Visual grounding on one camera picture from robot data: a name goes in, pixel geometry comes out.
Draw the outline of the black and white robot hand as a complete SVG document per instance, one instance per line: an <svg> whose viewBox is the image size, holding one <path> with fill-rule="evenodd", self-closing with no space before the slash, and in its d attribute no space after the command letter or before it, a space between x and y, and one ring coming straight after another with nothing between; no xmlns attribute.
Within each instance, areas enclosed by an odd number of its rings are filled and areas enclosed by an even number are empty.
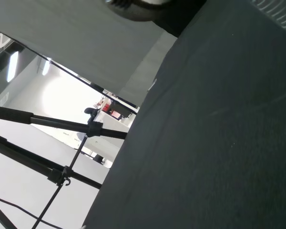
<svg viewBox="0 0 286 229"><path fill-rule="evenodd" d="M250 0L249 2L286 31L286 0Z"/></svg>

